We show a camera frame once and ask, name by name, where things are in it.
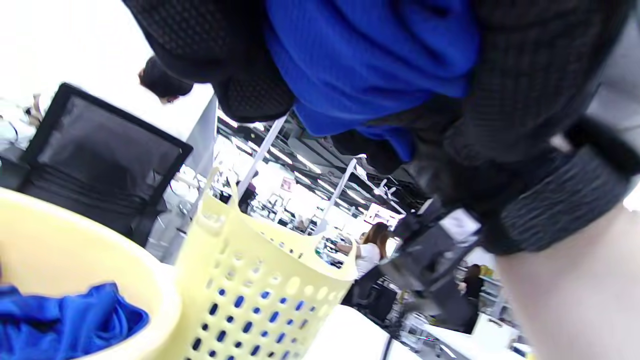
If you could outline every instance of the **desk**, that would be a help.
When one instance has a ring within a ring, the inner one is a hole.
[[[425,329],[458,357],[468,360],[524,360],[511,350],[487,349],[471,335],[432,325],[425,325]]]
[[[318,331],[303,360],[380,360],[388,338],[384,330],[358,311],[338,305]],[[394,340],[387,359],[420,360],[420,357]]]

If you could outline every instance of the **white shirt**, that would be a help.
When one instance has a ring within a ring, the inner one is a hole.
[[[373,243],[360,245],[360,257],[356,259],[358,279],[380,262],[380,250]]]

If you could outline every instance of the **ceiling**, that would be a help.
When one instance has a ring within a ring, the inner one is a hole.
[[[257,147],[262,145],[271,128],[269,124],[263,124],[263,129],[241,124],[233,126],[223,117],[218,120],[219,134],[227,137],[236,137],[251,148],[253,148],[253,145]],[[301,176],[296,176],[298,184],[312,192],[322,193],[327,199],[333,194],[333,189],[337,187],[352,159],[351,156],[339,154],[328,138],[317,138],[306,132],[293,111],[287,117],[285,124],[271,146],[287,159],[275,156],[273,151],[269,151],[270,158],[267,159],[268,161],[274,161],[287,167],[291,172],[297,172]],[[255,150],[247,153],[253,155]],[[305,164],[300,158],[312,165]],[[428,199],[414,185],[404,169],[397,170],[391,176],[381,176],[366,165],[365,159],[358,159],[358,164],[367,172],[367,181],[375,187],[379,187],[384,180],[387,180],[385,184],[387,189],[396,188],[392,193],[393,198],[396,200],[392,200],[392,202],[403,211],[408,213],[414,209],[418,210]],[[320,173],[316,172],[313,167],[320,170]],[[372,203],[375,203],[395,213],[399,212],[389,200],[378,195],[377,191],[373,190],[366,181],[355,173],[350,175],[347,185],[340,193],[339,200],[337,203],[345,207],[353,206],[356,209],[362,208],[366,211]]]

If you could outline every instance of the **gray fabric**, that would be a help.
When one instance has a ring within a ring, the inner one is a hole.
[[[611,210],[627,192],[628,180],[590,148],[576,156],[502,211],[512,240],[541,251]]]

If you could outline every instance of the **black mesh chair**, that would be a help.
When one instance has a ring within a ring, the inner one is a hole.
[[[145,246],[163,193],[193,150],[124,110],[63,83],[29,147],[15,190]]]

